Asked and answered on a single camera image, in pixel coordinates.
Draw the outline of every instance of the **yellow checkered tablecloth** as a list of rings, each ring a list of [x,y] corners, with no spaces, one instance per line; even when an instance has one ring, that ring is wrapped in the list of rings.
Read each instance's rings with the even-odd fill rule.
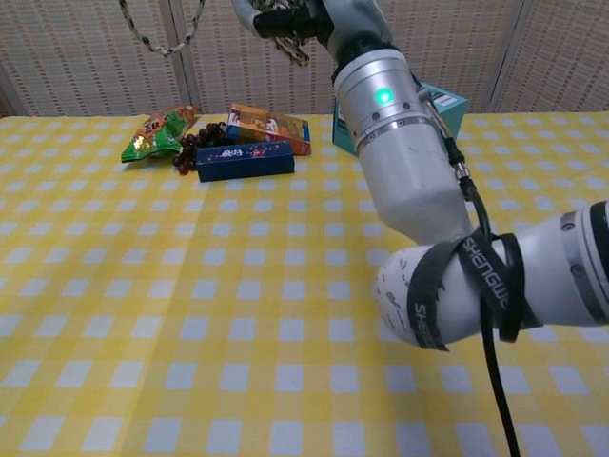
[[[331,117],[294,175],[213,184],[121,164],[144,119],[0,121],[1,456],[506,455],[481,339],[380,322],[410,243]],[[468,115],[460,140],[497,232],[607,198],[607,113]],[[606,328],[498,354],[525,455],[609,455]]]

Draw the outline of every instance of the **hanging string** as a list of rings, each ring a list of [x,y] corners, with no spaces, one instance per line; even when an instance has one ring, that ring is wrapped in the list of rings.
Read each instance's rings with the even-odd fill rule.
[[[127,0],[118,0],[118,3],[121,6],[121,13],[123,13],[123,17],[125,17],[125,20],[129,25],[129,29],[131,30],[131,33],[133,33],[133,36],[135,36],[135,39],[144,43],[144,45],[148,48],[149,51],[158,52],[160,54],[163,54],[165,57],[169,57],[171,54],[180,52],[183,48],[188,46],[192,41],[192,38],[194,38],[194,35],[199,27],[199,19],[201,19],[201,14],[203,13],[203,7],[206,4],[206,0],[199,0],[199,8],[197,8],[197,12],[192,18],[192,31],[190,33],[187,33],[187,35],[184,37],[184,40],[173,48],[165,48],[164,46],[153,45],[150,42],[150,39],[146,35],[140,33],[140,31],[137,30],[137,27],[135,27],[135,22],[133,22],[133,18],[131,17],[131,13],[129,12]]]
[[[165,57],[169,57],[170,55],[180,52],[185,47],[187,47],[195,36],[197,29],[199,27],[199,21],[201,19],[201,15],[203,14],[203,7],[206,4],[206,0],[199,0],[199,7],[192,18],[192,31],[187,33],[184,37],[184,40],[180,42],[177,46],[173,48],[166,48],[164,46],[154,45],[150,42],[150,39],[147,35],[143,35],[138,31],[135,26],[135,22],[129,12],[128,2],[127,0],[119,0],[118,1],[121,7],[121,13],[123,13],[123,17],[127,21],[128,27],[131,30],[131,33],[141,43],[150,50],[151,52],[158,52]],[[304,0],[253,0],[252,6],[259,11],[271,11],[271,10],[279,10],[279,9],[287,9],[287,8],[300,8],[304,4]],[[301,39],[296,34],[287,38],[273,38],[275,42],[275,47],[285,54],[292,62],[295,64],[305,67],[308,65],[309,56],[302,50],[302,46],[306,44],[307,40]]]

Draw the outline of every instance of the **snack bag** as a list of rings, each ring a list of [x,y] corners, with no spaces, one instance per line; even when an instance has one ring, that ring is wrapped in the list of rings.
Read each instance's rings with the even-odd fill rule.
[[[121,162],[133,162],[150,155],[180,152],[180,139],[192,126],[197,109],[192,106],[166,109],[150,116],[137,129]]]

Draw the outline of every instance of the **black cable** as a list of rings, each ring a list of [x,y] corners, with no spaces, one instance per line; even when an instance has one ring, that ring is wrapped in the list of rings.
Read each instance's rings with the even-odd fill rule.
[[[415,84],[417,85],[417,87],[419,89],[422,89],[422,83],[421,80],[417,77],[417,75],[414,73],[414,71],[410,71],[410,76],[412,76],[412,79],[415,81]]]
[[[486,236],[489,242],[491,242],[493,239],[493,234],[491,231],[490,219],[488,217],[488,213],[486,212],[486,208],[484,207],[484,202],[482,201],[476,186],[474,186],[473,181],[471,182],[471,185],[467,187],[467,194],[469,200],[474,204],[476,209],[482,233],[484,236]],[[510,456],[520,457],[521,451],[518,445],[518,438],[516,436],[516,430],[514,429],[514,423],[512,422],[510,406],[507,404],[507,398],[505,397],[505,391],[503,390],[499,364],[497,362],[495,340],[493,338],[493,315],[490,307],[485,304],[483,299],[481,299],[480,312],[482,344],[484,346],[486,366],[488,367],[488,377],[490,378],[493,393],[495,394],[495,401],[497,403],[497,408],[503,424],[505,439],[507,440],[507,445],[510,450]]]

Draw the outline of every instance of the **robotic arm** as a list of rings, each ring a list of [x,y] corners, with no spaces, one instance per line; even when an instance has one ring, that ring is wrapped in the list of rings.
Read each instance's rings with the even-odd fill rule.
[[[338,63],[335,95],[389,227],[424,245],[473,231],[432,115],[376,2],[306,1],[264,13],[247,0],[233,5],[256,35],[315,37]]]
[[[458,182],[469,172],[462,160],[446,159],[441,120],[391,44],[377,3],[301,0],[293,2],[297,8],[260,12],[248,0],[232,2],[240,22],[256,36],[316,38],[338,64],[334,92],[375,209],[385,224],[421,245],[395,253],[379,270],[375,298],[387,326],[422,348],[442,348],[479,332],[481,288],[495,293],[500,307],[510,285],[475,245],[468,251],[470,267],[478,268],[486,285],[476,284],[453,256],[441,265],[433,313],[410,296],[415,280],[426,277],[422,260],[432,247],[474,232]],[[500,263],[520,266],[527,315],[519,327],[609,324],[608,219],[609,205],[598,203],[546,221],[519,239],[512,236],[509,243],[492,244]],[[463,245],[462,251],[467,254]]]

